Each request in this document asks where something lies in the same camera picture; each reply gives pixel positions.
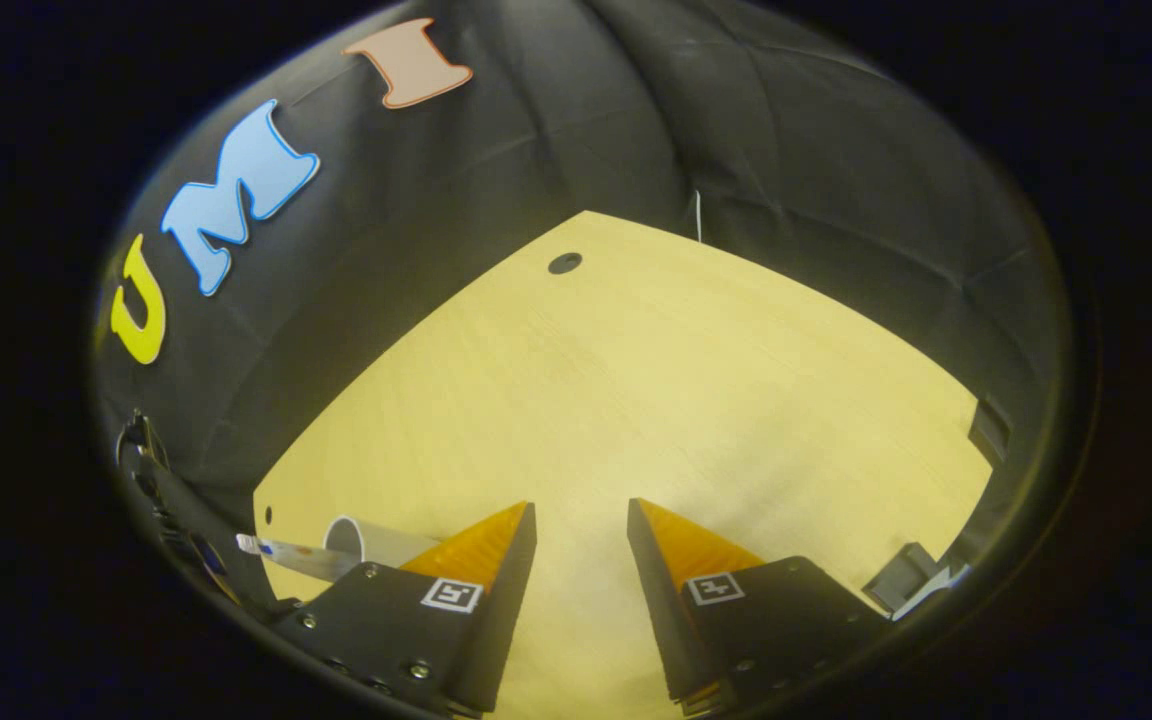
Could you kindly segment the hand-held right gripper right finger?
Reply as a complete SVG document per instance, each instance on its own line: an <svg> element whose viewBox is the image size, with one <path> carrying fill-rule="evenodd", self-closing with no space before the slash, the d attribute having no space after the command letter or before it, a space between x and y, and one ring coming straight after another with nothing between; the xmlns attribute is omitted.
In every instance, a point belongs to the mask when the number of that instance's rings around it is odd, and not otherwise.
<svg viewBox="0 0 1152 720"><path fill-rule="evenodd" d="M628 502L627 537L668 696L685 717L750 714L890 632L813 561L765 561L645 498Z"/></svg>

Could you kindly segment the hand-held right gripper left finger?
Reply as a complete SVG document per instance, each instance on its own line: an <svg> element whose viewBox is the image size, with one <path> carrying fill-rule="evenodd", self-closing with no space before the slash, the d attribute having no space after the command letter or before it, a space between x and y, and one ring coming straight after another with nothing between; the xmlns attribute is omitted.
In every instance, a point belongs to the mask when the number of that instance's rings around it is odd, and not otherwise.
<svg viewBox="0 0 1152 720"><path fill-rule="evenodd" d="M536 544L535 505L513 505L401 568L362 562L271 632L407 715L490 714Z"/></svg>

